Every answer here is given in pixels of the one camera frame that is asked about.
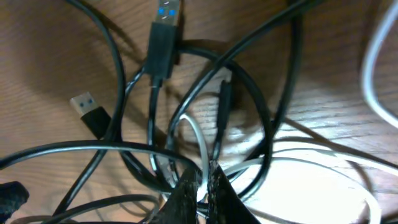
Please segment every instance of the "metal usb tip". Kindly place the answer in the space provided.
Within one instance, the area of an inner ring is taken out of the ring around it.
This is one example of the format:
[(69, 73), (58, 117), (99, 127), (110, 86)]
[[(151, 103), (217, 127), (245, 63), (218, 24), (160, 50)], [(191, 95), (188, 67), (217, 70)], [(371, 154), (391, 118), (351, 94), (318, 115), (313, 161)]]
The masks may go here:
[(177, 26), (180, 17), (180, 0), (159, 0), (155, 22)]
[(100, 107), (89, 92), (73, 97), (70, 104), (80, 116)]

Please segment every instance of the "usb connector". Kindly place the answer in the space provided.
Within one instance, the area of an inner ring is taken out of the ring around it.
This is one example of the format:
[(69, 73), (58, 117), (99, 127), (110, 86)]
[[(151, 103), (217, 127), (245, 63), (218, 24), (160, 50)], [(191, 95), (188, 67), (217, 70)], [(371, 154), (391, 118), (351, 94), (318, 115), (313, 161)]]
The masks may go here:
[(155, 21), (150, 28), (145, 72), (152, 79), (171, 77), (176, 61), (176, 42), (179, 37), (180, 0), (160, 0)]
[(97, 104), (90, 93), (73, 97), (70, 99), (70, 104), (97, 139), (104, 137), (111, 117), (102, 106)]

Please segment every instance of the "wooden surface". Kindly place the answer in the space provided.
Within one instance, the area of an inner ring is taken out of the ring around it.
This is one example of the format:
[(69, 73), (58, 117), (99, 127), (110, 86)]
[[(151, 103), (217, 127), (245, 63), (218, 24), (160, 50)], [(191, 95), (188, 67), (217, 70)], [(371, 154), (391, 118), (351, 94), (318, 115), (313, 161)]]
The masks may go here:
[[(146, 54), (155, 1), (91, 0), (90, 3), (126, 33), (127, 42), (116, 39), (127, 74), (131, 76)], [(364, 46), (388, 3), (329, 0), (306, 14), (302, 72), (290, 104), (290, 125), (283, 125), (278, 137), (309, 133), (398, 164), (398, 130), (367, 107), (361, 96), (358, 73)], [(224, 52), (284, 7), (279, 0), (187, 0), (184, 39), (203, 40), (198, 44)], [(90, 91), (108, 112), (113, 111), (115, 72), (100, 32), (85, 15), (63, 1), (2, 0), (0, 10), (0, 155), (51, 142), (92, 139), (68, 101)], [(381, 101), (396, 113), (397, 31), (395, 26), (388, 36), (376, 70)], [(236, 59), (261, 87), (272, 111), (287, 71), (289, 41), (289, 27), (280, 27), (253, 43)], [(163, 132), (179, 96), (188, 90), (207, 63), (202, 58), (182, 56), (181, 65), (175, 67), (172, 79), (160, 94), (157, 125)], [(217, 107), (217, 99), (211, 95), (217, 93), (224, 76), (221, 73), (212, 80), (203, 90), (206, 97), (190, 108), (201, 122), (209, 145), (216, 131)], [(235, 88), (237, 103), (222, 152), (224, 164), (243, 159), (261, 138), (250, 97), (239, 83)], [(148, 98), (149, 79), (144, 77), (130, 95), (123, 120), (126, 141), (146, 141)], [(189, 127), (183, 126), (181, 133), (187, 141), (195, 140)], [(29, 202), (13, 218), (52, 214), (93, 154), (54, 154), (2, 170), (1, 182), (18, 180), (30, 192)], [(198, 160), (192, 151), (182, 154)], [(137, 156), (148, 165), (147, 155)], [(347, 163), (329, 166), (361, 180)], [(348, 223), (364, 215), (361, 197), (346, 184), (312, 168), (299, 167), (297, 164), (276, 167), (248, 205), (258, 212), (302, 223)], [(396, 217), (398, 178), (367, 167), (363, 171), (371, 181), (383, 214)], [(253, 175), (252, 172), (241, 179), (237, 188), (247, 184)], [(110, 152), (72, 206), (121, 194), (156, 195), (134, 180), (118, 154)], [(126, 206), (138, 211), (135, 205)], [(76, 220), (138, 221), (139, 218), (115, 205)]]

